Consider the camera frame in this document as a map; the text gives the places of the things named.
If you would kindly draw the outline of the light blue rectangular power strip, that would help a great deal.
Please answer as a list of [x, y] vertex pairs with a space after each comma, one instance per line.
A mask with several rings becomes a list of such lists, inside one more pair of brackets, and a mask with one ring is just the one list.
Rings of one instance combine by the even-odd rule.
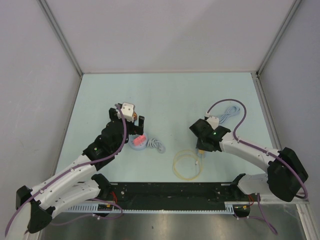
[[[238, 106], [232, 105], [229, 106], [223, 114], [217, 115], [215, 117], [219, 118], [219, 126], [226, 123], [226, 121], [240, 114], [240, 108]], [[204, 158], [206, 156], [206, 152], [213, 152], [215, 145], [212, 142], [204, 141], [201, 138], [197, 138], [196, 142], [196, 155], [199, 158]], [[198, 155], [198, 150], [203, 150], [204, 155]]]

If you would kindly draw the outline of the round light blue power strip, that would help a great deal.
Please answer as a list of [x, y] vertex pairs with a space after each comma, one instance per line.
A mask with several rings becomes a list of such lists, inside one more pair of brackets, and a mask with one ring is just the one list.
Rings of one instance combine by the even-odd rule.
[[141, 135], [130, 135], [129, 136], [129, 146], [135, 150], [135, 151], [142, 151], [146, 148], [151, 148], [151, 149], [157, 149], [157, 151], [160, 153], [160, 154], [164, 154], [166, 152], [166, 147], [165, 145], [160, 141], [158, 140], [157, 138], [149, 138], [148, 135], [146, 133], [144, 133], [143, 135], [146, 136], [146, 141], [144, 142], [144, 144], [142, 146], [134, 146], [133, 144], [133, 140], [138, 137], [138, 136], [141, 136]]

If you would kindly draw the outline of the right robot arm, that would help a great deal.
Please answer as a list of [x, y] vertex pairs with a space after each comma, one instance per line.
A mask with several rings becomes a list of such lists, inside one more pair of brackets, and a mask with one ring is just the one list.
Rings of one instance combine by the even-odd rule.
[[228, 153], [263, 170], [263, 174], [244, 173], [234, 180], [230, 194], [237, 201], [260, 193], [291, 202], [309, 177], [295, 151], [288, 147], [278, 150], [254, 145], [226, 127], [213, 128], [205, 119], [198, 119], [189, 129], [197, 138], [198, 150]]

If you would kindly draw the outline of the pink square plug adapter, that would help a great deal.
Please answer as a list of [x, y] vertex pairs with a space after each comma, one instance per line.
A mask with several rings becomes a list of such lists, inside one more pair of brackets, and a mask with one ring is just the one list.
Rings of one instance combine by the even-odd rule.
[[132, 142], [135, 147], [144, 145], [144, 142], [147, 140], [145, 135], [139, 135]]

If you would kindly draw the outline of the dark red cube socket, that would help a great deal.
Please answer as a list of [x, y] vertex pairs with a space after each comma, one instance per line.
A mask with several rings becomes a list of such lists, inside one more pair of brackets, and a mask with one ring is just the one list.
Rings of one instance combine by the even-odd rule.
[[137, 121], [138, 120], [138, 115], [136, 112], [133, 113], [133, 121]]

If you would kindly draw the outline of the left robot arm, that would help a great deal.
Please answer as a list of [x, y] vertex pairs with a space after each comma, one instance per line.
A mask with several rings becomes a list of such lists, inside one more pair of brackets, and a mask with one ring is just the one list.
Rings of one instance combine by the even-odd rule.
[[23, 232], [34, 234], [44, 229], [58, 211], [53, 203], [58, 202], [65, 191], [113, 161], [130, 135], [144, 133], [145, 118], [137, 116], [135, 105], [131, 103], [110, 108], [109, 118], [101, 134], [68, 167], [33, 188], [24, 185], [17, 190], [13, 220], [23, 224]]

